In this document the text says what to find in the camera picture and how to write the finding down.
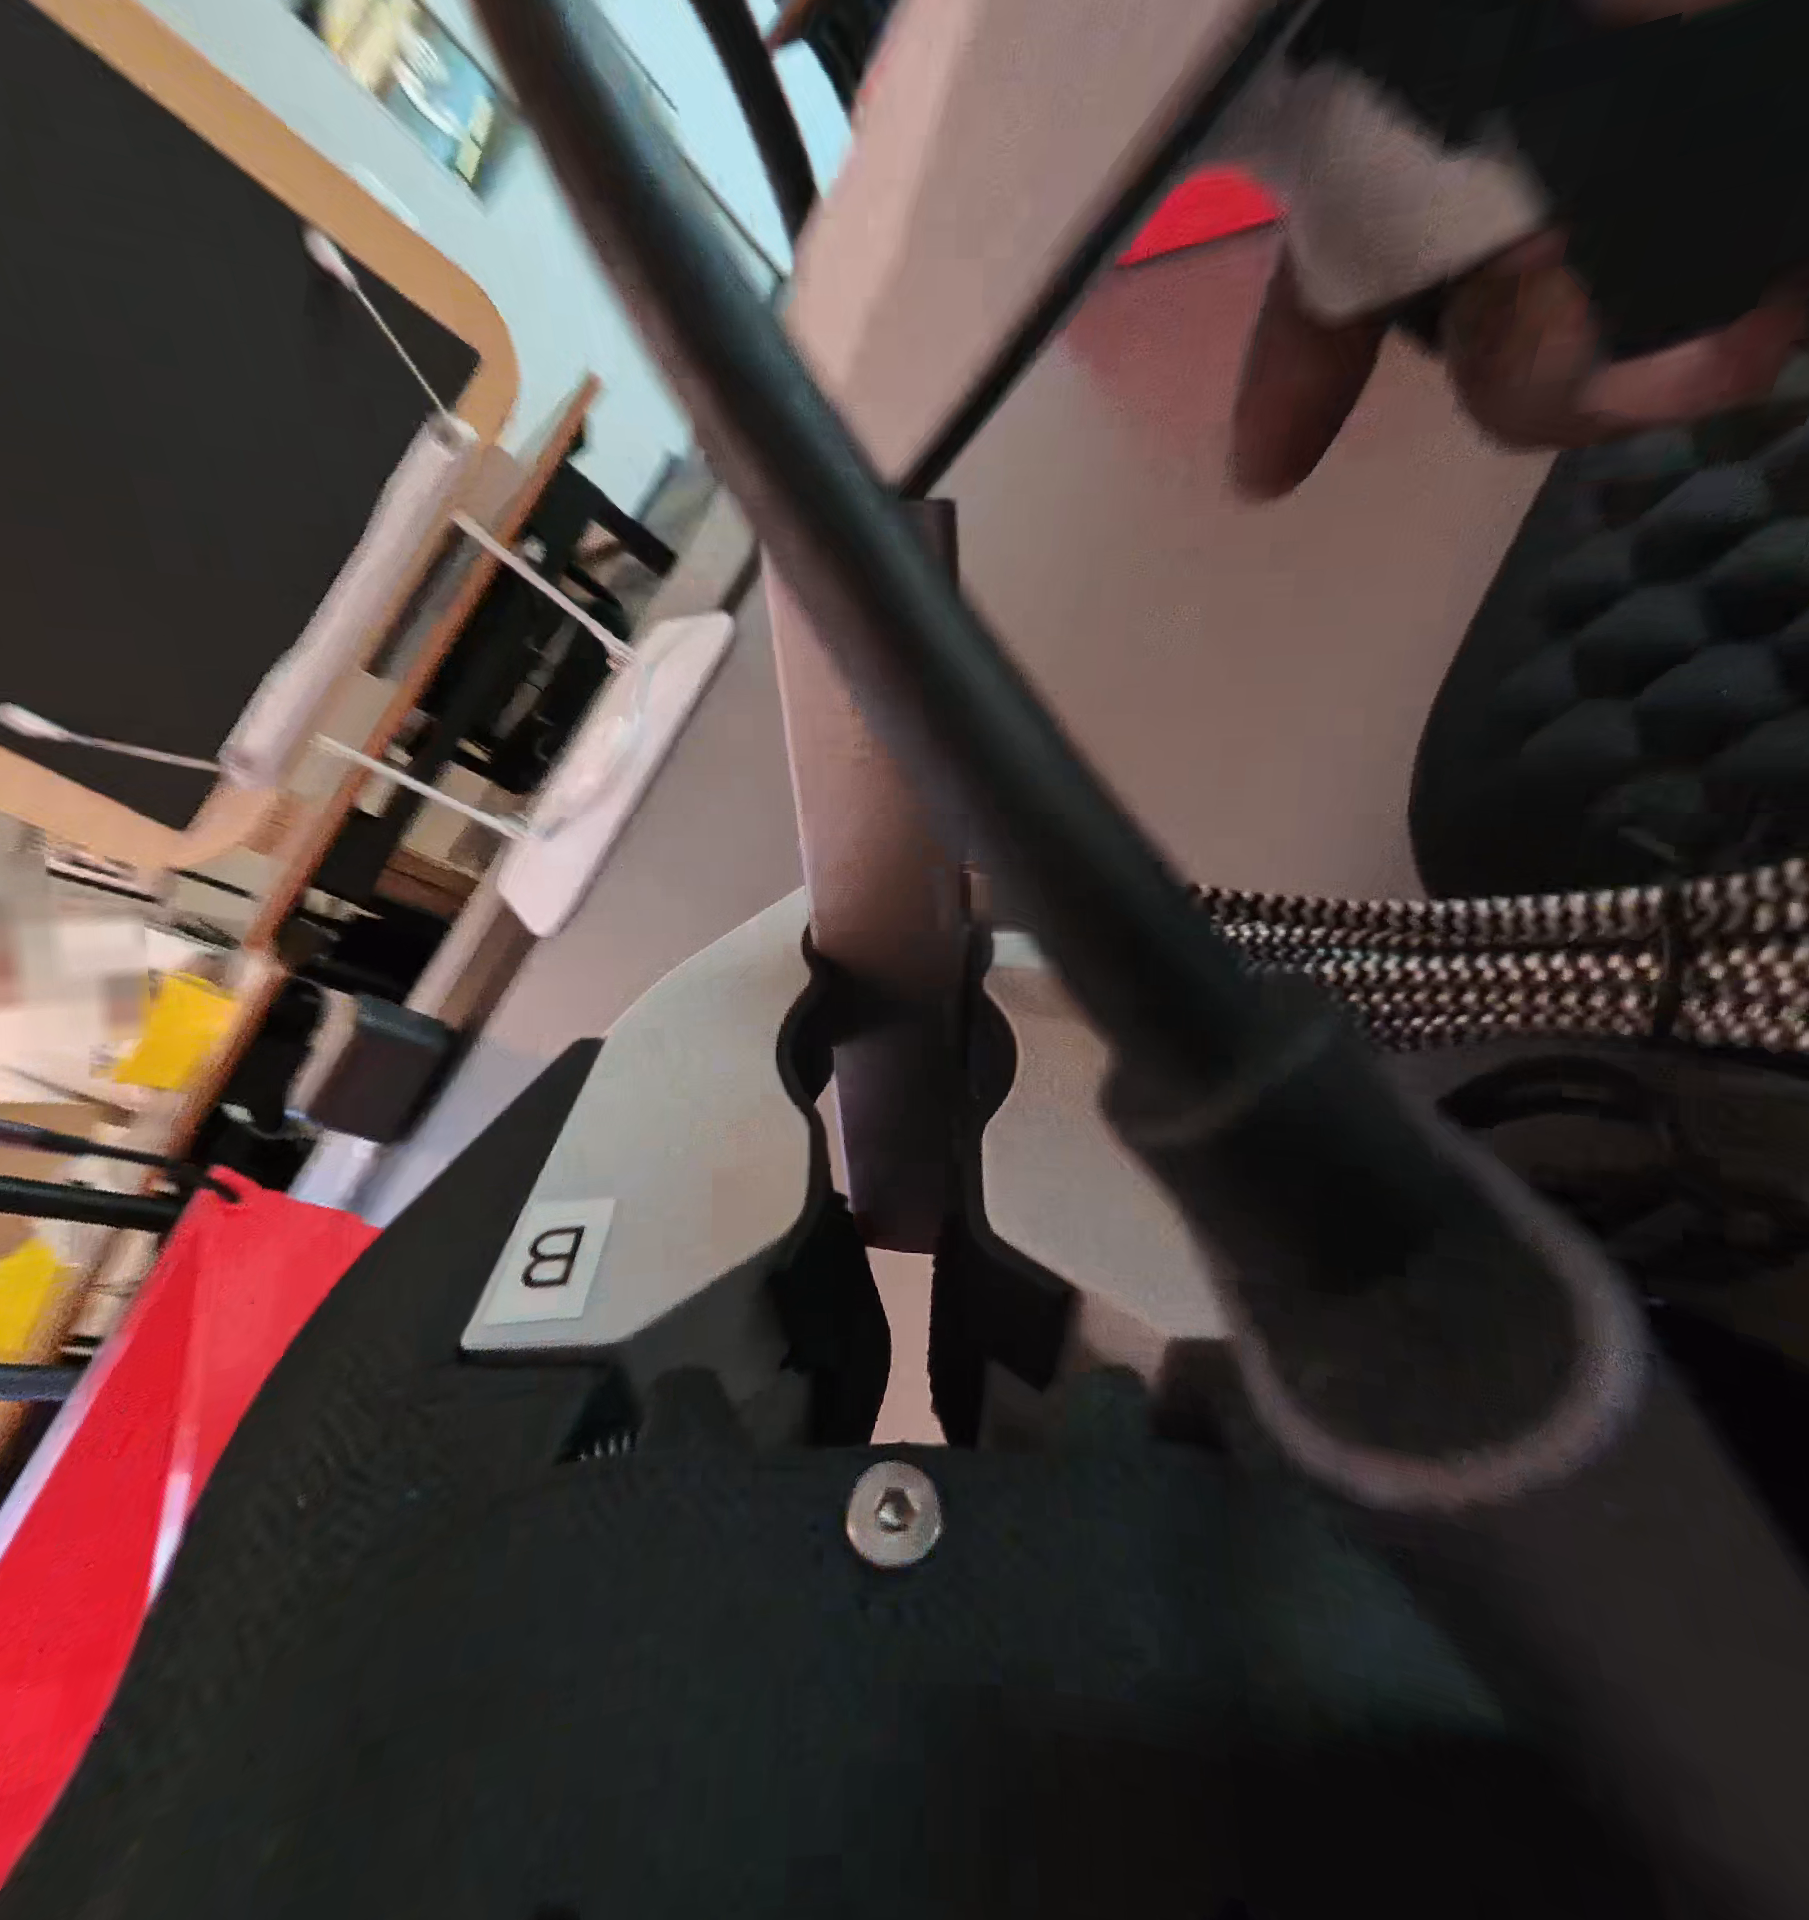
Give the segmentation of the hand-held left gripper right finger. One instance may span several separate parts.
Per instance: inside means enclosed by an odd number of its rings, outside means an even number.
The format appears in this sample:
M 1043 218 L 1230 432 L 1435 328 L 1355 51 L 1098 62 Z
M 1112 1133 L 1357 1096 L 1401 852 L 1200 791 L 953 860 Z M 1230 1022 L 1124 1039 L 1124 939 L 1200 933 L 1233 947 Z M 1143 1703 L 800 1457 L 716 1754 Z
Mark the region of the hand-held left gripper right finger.
M 1126 1373 L 1171 1444 L 1224 1444 L 1233 1331 L 1204 1248 L 1103 1111 L 1108 1046 L 1022 929 L 970 947 L 958 1181 L 933 1255 L 930 1402 L 951 1444 L 1044 1444 Z

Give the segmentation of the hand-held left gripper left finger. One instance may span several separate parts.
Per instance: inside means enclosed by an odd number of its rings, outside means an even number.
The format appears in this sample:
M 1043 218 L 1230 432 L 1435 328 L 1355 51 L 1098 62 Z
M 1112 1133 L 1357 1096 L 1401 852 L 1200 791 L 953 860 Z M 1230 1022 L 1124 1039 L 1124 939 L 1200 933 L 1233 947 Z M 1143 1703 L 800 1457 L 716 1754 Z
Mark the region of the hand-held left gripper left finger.
M 701 1370 L 767 1444 L 866 1444 L 890 1328 L 819 1111 L 795 890 L 611 1027 L 461 1335 L 467 1360 Z

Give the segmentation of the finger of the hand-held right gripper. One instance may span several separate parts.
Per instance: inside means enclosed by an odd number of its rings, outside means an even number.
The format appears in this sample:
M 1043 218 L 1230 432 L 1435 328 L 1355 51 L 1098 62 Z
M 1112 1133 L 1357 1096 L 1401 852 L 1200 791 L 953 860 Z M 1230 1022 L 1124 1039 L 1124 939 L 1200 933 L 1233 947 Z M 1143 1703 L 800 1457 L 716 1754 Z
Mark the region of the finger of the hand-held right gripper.
M 903 4 L 787 329 L 897 488 L 933 488 L 1310 4 Z

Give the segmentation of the grey slim metal device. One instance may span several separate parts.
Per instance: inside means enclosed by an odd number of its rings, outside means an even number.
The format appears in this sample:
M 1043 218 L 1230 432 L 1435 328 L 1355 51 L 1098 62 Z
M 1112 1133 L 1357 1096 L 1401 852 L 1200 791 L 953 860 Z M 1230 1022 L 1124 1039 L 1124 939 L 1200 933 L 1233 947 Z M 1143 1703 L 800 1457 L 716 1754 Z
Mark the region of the grey slim metal device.
M 958 1199 L 965 861 L 770 560 L 765 594 L 846 1195 L 870 1248 L 930 1255 Z

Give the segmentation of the person's right hand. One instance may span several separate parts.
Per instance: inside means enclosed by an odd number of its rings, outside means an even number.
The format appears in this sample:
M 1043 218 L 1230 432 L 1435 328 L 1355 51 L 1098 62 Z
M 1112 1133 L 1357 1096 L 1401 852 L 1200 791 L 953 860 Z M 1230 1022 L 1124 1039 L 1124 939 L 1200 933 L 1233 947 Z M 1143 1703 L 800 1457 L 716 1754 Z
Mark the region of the person's right hand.
M 1377 369 L 1383 312 L 1326 318 L 1283 254 L 1269 279 L 1233 407 L 1233 483 L 1250 500 L 1298 491 L 1337 441 Z M 1542 234 L 1443 289 L 1437 358 L 1493 443 L 1563 452 L 1730 413 L 1767 396 L 1809 352 L 1809 270 L 1719 331 L 1612 358 L 1596 309 Z

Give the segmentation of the red flat object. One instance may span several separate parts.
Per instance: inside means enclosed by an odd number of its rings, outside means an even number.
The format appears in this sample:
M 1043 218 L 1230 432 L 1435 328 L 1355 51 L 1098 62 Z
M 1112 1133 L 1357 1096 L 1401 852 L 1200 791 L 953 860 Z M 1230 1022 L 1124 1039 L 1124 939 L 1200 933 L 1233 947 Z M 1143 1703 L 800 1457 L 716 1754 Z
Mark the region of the red flat object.
M 1174 185 L 1116 254 L 1122 270 L 1275 227 L 1288 201 L 1250 169 L 1207 162 Z

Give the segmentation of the small black box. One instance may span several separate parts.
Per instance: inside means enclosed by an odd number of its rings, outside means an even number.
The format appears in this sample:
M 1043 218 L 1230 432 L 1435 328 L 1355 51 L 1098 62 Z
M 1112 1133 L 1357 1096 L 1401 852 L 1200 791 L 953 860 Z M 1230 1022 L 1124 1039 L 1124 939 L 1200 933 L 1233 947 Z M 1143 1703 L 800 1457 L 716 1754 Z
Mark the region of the small black box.
M 456 1030 L 404 1004 L 320 990 L 320 1015 L 292 1076 L 287 1111 L 305 1127 L 390 1145 L 404 1140 L 458 1044 Z

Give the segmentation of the wood-edged background table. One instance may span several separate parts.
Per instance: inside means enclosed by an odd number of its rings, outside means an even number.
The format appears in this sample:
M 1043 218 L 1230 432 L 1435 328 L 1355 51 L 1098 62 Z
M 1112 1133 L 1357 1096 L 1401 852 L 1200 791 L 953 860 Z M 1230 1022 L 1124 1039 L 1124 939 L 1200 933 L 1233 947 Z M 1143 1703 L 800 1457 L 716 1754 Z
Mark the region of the wood-edged background table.
M 464 511 L 501 546 L 510 547 L 518 539 L 553 473 L 580 448 L 600 389 L 600 377 L 592 371 L 584 374 L 577 392 L 538 428 L 534 449 L 524 462 L 494 449 L 475 472 Z M 435 683 L 443 659 L 451 656 L 475 617 L 479 602 L 501 568 L 496 557 L 480 551 L 467 536 L 443 534 L 435 571 L 418 582 L 404 620 L 393 625 L 383 643 L 383 652 L 400 665 L 400 671 L 367 731 L 365 756 L 381 759 L 396 741 L 403 724 Z M 262 1030 L 273 999 L 290 973 L 284 957 L 287 924 L 314 896 L 317 874 L 372 780 L 374 772 L 348 765 L 329 795 L 277 804 L 267 824 L 267 840 L 279 856 L 279 874 L 243 942 L 238 1011 L 212 1048 L 202 1078 L 184 1096 L 181 1115 L 172 1119 L 167 1136 L 171 1150 L 192 1145 L 238 1068 L 244 1048 Z M 139 1197 L 158 1204 L 161 1220 L 154 1228 L 78 1225 L 81 1258 L 70 1271 L 57 1275 L 44 1295 L 43 1319 L 33 1328 L 25 1349 L 28 1363 L 47 1370 L 67 1360 L 75 1349 L 73 1341 L 84 1311 L 96 1300 L 114 1301 L 120 1289 L 140 1284 L 152 1252 L 168 1236 L 171 1221 L 182 1208 L 182 1195 L 167 1189 L 154 1171 Z M 25 1402 L 0 1404 L 0 1480 L 22 1460 L 18 1434 L 28 1425 L 33 1410 L 34 1405 Z

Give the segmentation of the yellow box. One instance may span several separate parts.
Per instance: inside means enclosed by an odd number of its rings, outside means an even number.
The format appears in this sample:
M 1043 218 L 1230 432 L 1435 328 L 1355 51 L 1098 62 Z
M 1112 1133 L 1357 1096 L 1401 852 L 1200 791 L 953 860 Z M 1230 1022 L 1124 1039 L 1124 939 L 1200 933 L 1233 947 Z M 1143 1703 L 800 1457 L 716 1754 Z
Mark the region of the yellow box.
M 70 1284 L 52 1241 L 33 1236 L 0 1258 L 0 1363 L 27 1363 Z
M 143 1091 L 184 1091 L 221 1052 L 238 1010 L 238 995 L 207 976 L 163 973 L 136 1038 L 108 1078 Z

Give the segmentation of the black quilted cushion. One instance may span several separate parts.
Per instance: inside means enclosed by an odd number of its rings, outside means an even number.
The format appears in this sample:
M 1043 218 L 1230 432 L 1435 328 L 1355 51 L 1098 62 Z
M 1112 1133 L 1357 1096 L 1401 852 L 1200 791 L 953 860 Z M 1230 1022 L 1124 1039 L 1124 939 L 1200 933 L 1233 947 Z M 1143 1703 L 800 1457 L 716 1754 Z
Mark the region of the black quilted cushion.
M 1809 853 L 1809 354 L 1756 403 L 1555 460 L 1408 804 L 1431 898 Z

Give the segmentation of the red cloth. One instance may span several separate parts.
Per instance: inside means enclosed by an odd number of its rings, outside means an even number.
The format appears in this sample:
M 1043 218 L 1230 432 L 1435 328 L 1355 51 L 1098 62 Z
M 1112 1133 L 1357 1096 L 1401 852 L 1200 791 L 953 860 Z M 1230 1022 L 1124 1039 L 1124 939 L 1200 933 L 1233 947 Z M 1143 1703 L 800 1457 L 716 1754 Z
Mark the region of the red cloth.
M 0 1506 L 0 1884 L 111 1703 L 221 1451 L 378 1229 L 221 1175 Z

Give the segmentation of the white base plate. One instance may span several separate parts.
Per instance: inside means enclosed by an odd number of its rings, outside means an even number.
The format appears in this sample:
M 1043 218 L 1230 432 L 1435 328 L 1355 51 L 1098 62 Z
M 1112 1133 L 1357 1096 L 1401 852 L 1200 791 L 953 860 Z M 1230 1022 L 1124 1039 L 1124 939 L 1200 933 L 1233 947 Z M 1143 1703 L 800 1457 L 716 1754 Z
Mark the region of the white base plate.
M 665 620 L 592 697 L 494 869 L 499 898 L 536 939 L 555 938 L 600 877 L 733 638 L 725 611 Z

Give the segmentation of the framed wall picture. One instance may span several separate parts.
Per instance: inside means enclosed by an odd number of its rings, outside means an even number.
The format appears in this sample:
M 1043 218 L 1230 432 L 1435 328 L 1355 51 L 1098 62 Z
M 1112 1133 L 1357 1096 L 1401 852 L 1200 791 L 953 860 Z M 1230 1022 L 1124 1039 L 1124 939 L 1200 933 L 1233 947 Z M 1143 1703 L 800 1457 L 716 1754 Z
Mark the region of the framed wall picture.
M 515 114 L 473 51 L 423 2 L 292 2 L 352 81 L 469 191 L 485 197 Z

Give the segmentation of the black panel with wooden frame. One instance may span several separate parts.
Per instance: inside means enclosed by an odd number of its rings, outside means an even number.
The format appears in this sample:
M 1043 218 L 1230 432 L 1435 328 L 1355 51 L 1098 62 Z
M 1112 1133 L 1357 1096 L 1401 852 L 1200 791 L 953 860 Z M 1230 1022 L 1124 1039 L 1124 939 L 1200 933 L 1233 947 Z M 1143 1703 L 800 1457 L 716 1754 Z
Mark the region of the black panel with wooden frame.
M 458 264 L 149 4 L 0 4 L 0 811 L 51 837 L 190 866 L 269 808 L 217 749 L 430 412 L 306 227 L 494 441 Z

